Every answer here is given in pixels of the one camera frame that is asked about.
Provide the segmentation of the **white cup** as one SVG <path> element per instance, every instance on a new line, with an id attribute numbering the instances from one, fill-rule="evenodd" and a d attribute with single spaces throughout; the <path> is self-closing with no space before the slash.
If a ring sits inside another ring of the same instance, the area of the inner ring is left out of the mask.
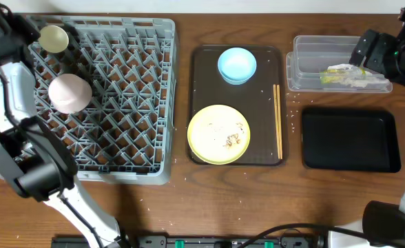
<path id="1" fill-rule="evenodd" d="M 48 25 L 41 29 L 38 42 L 47 52 L 60 53 L 68 47 L 69 36 L 59 26 Z"/>

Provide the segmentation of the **white paper napkin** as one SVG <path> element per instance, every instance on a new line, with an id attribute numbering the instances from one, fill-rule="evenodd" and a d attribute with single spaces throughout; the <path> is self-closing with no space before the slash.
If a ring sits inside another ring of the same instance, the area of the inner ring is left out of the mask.
<path id="1" fill-rule="evenodd" d="M 351 64 L 339 64 L 329 66 L 320 73 L 323 84 L 338 83 L 349 87 L 366 87 L 368 84 L 388 85 L 389 80 L 376 77 L 371 72 Z"/>

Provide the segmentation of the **light blue saucer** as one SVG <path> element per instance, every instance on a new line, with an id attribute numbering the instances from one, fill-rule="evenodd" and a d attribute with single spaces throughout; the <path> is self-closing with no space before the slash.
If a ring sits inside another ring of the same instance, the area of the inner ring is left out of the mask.
<path id="1" fill-rule="evenodd" d="M 255 56 L 244 48 L 229 48 L 218 58 L 218 71 L 229 84 L 246 83 L 256 72 Z"/>

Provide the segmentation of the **pink bowl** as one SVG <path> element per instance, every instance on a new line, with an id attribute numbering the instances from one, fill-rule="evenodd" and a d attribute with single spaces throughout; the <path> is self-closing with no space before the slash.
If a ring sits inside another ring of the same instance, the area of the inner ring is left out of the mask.
<path id="1" fill-rule="evenodd" d="M 62 74 L 50 83 L 48 95 L 57 111 L 73 114 L 89 105 L 92 88 L 87 81 L 75 74 Z"/>

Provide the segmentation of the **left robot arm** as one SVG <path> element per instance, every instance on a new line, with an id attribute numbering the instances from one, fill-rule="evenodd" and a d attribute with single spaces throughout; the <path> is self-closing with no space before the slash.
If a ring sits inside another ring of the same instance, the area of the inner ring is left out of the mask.
<path id="1" fill-rule="evenodd" d="M 43 124 L 34 103 L 34 58 L 40 34 L 0 3 L 0 175 L 22 198 L 57 210 L 90 247 L 129 247 L 124 229 L 77 177 L 70 151 Z"/>

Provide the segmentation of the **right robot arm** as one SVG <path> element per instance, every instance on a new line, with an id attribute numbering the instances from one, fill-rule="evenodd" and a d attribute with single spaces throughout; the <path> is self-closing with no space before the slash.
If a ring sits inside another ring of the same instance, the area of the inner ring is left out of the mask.
<path id="1" fill-rule="evenodd" d="M 405 8 L 398 19 L 400 33 L 367 30 L 354 48 L 349 63 L 378 72 L 405 86 Z M 328 247 L 405 247 L 405 192 L 399 204 L 371 201 L 361 220 L 342 227 L 330 227 Z"/>

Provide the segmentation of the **green yellow snack wrapper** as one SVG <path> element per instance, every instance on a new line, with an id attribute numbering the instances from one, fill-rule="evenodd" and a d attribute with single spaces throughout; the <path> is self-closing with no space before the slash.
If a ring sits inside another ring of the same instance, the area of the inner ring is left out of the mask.
<path id="1" fill-rule="evenodd" d="M 342 85 L 354 85 L 357 81 L 364 80 L 366 71 L 358 67 L 345 67 L 327 69 L 320 73 L 322 84 L 339 83 Z"/>

